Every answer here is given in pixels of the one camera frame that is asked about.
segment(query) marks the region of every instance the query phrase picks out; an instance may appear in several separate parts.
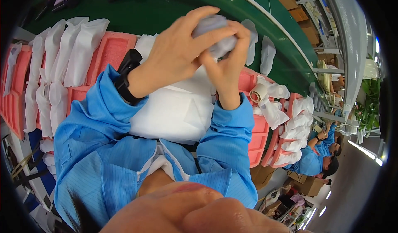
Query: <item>plastic bag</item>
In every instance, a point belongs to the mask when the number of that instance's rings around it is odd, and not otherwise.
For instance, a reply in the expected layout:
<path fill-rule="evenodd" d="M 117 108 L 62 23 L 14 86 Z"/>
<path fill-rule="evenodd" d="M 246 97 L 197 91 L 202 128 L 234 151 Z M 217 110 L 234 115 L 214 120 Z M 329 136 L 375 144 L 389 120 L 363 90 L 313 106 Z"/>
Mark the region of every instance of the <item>plastic bag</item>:
<path fill-rule="evenodd" d="M 58 21 L 50 29 L 44 41 L 44 48 L 46 50 L 45 76 L 42 75 L 41 77 L 46 83 L 51 81 L 51 70 L 60 48 L 61 37 L 65 30 L 65 23 L 65 19 Z"/>
<path fill-rule="evenodd" d="M 39 84 L 34 81 L 27 81 L 27 87 L 25 92 L 25 121 L 26 128 L 23 130 L 27 133 L 32 132 L 36 129 L 36 119 L 37 119 L 37 102 L 36 102 L 36 92 L 39 88 Z"/>
<path fill-rule="evenodd" d="M 49 90 L 50 86 L 44 80 L 40 80 L 41 85 L 36 91 L 36 102 L 40 112 L 40 126 L 43 137 L 53 137 L 50 120 L 50 100 Z"/>
<path fill-rule="evenodd" d="M 87 23 L 88 19 L 88 16 L 81 16 L 74 17 L 66 21 L 67 28 L 61 37 L 57 61 L 55 61 L 55 64 L 51 70 L 51 80 L 53 82 L 56 80 L 59 80 L 61 83 L 64 82 L 70 54 L 72 53 L 76 37 L 82 28 L 82 24 Z"/>
<path fill-rule="evenodd" d="M 270 38 L 264 36 L 261 44 L 261 63 L 260 73 L 268 75 L 272 69 L 273 59 L 276 55 L 276 49 L 274 43 Z"/>
<path fill-rule="evenodd" d="M 46 164 L 46 166 L 55 165 L 54 155 L 51 153 L 45 153 L 43 155 L 43 162 Z"/>
<path fill-rule="evenodd" d="M 77 87 L 84 84 L 94 51 L 100 45 L 109 25 L 108 19 L 97 19 L 82 24 L 70 54 L 64 86 Z"/>
<path fill-rule="evenodd" d="M 241 22 L 241 24 L 250 30 L 250 44 L 248 49 L 248 56 L 246 58 L 246 65 L 250 66 L 254 61 L 254 54 L 256 53 L 255 44 L 258 42 L 258 33 L 256 30 L 256 26 L 249 19 L 245 19 Z"/>
<path fill-rule="evenodd" d="M 40 140 L 39 148 L 43 153 L 54 151 L 54 142 L 48 139 Z"/>
<path fill-rule="evenodd" d="M 156 37 L 158 34 L 154 36 L 151 35 L 142 35 L 135 44 L 134 49 L 137 50 L 142 57 L 140 64 L 146 61 L 149 57 L 150 51 L 152 50 L 153 44 L 155 43 Z"/>
<path fill-rule="evenodd" d="M 4 86 L 3 97 L 7 96 L 10 93 L 12 76 L 13 76 L 15 64 L 17 63 L 17 58 L 18 58 L 19 52 L 21 52 L 21 49 L 22 49 L 22 43 L 14 46 L 11 49 L 10 54 L 8 56 L 8 60 L 7 60 L 8 69 L 7 69 L 6 85 Z"/>
<path fill-rule="evenodd" d="M 289 120 L 289 117 L 284 112 L 278 110 L 268 98 L 264 98 L 258 103 L 258 106 L 272 130 L 275 130 L 279 125 Z"/>
<path fill-rule="evenodd" d="M 219 29 L 227 26 L 228 23 L 224 16 L 222 15 L 207 16 L 198 22 L 196 28 L 192 32 L 192 38 L 196 38 L 214 29 Z M 236 41 L 237 38 L 234 35 L 223 38 L 221 41 L 211 46 L 209 48 L 209 52 L 211 56 L 213 56 L 214 58 L 223 57 L 227 52 L 234 49 Z"/>
<path fill-rule="evenodd" d="M 55 136 L 58 125 L 67 117 L 68 89 L 60 81 L 53 82 L 50 86 L 49 100 L 51 104 L 51 129 Z"/>

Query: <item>cardboard box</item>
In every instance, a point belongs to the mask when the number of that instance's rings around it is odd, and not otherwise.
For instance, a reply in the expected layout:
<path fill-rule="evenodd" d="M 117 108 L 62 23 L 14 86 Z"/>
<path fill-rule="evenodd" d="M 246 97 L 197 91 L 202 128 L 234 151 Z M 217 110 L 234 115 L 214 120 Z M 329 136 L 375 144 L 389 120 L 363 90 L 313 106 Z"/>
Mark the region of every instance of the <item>cardboard box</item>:
<path fill-rule="evenodd" d="M 308 17 L 301 4 L 298 6 L 298 8 L 290 10 L 289 13 L 292 15 L 293 19 L 296 20 L 296 22 L 308 20 Z"/>
<path fill-rule="evenodd" d="M 304 174 L 297 174 L 296 172 L 291 172 L 291 174 L 288 175 L 289 177 L 291 177 L 292 179 L 294 179 L 297 182 L 300 182 L 302 184 L 304 184 L 304 182 L 307 179 L 307 176 Z"/>
<path fill-rule="evenodd" d="M 250 169 L 251 180 L 253 181 L 257 190 L 260 190 L 268 184 L 275 170 L 276 168 L 272 168 L 270 166 L 264 167 L 261 165 Z"/>
<path fill-rule="evenodd" d="M 323 180 L 310 176 L 306 178 L 304 184 L 295 181 L 294 188 L 303 195 L 317 196 L 323 185 Z"/>

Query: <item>right hand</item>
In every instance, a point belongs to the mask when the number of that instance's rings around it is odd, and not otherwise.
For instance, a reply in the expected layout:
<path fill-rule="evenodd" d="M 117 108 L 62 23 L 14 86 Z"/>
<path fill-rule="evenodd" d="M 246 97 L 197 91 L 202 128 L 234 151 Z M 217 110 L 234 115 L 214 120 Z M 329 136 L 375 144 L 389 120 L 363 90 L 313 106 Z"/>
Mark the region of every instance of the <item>right hand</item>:
<path fill-rule="evenodd" d="M 199 61 L 206 67 L 207 75 L 217 89 L 223 109 L 234 110 L 240 106 L 238 83 L 240 72 L 246 63 L 250 30 L 235 21 L 228 21 L 228 25 L 238 30 L 235 35 L 238 41 L 228 57 L 216 63 L 209 51 L 205 50 L 199 56 Z"/>

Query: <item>floor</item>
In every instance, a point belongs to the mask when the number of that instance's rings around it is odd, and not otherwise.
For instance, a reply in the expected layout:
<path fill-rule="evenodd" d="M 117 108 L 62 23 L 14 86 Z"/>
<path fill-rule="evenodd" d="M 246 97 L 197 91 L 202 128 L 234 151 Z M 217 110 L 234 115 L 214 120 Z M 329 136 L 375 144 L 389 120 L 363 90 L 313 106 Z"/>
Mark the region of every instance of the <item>floor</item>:
<path fill-rule="evenodd" d="M 258 199 L 264 198 L 268 193 L 273 190 L 281 188 L 283 183 L 287 180 L 287 171 L 283 170 L 282 168 L 278 168 L 272 174 L 271 179 L 269 180 L 268 184 L 263 187 L 261 190 L 257 190 Z M 254 207 L 255 210 L 258 210 L 263 203 L 263 200 L 257 202 L 257 205 Z"/>

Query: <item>ceiling light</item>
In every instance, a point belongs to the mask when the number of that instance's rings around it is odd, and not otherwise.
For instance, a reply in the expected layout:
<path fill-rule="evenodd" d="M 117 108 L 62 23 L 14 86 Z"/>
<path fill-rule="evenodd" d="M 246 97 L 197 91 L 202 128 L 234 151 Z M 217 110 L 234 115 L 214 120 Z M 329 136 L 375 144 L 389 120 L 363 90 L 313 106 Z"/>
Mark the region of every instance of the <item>ceiling light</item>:
<path fill-rule="evenodd" d="M 379 41 L 376 38 L 376 53 L 379 53 Z"/>
<path fill-rule="evenodd" d="M 357 149 L 359 149 L 360 151 L 364 152 L 367 156 L 369 156 L 372 160 L 376 159 L 376 156 L 374 154 L 372 154 L 369 150 L 359 146 L 358 144 L 353 143 L 352 141 L 348 141 L 348 143 L 350 143 L 352 146 L 356 147 Z"/>
<path fill-rule="evenodd" d="M 383 161 L 380 160 L 379 158 L 376 158 L 376 163 L 379 164 L 380 166 L 383 166 Z"/>
<path fill-rule="evenodd" d="M 326 211 L 326 206 L 323 208 L 323 210 L 321 211 L 321 213 L 319 214 L 319 217 L 322 216 L 322 214 Z"/>

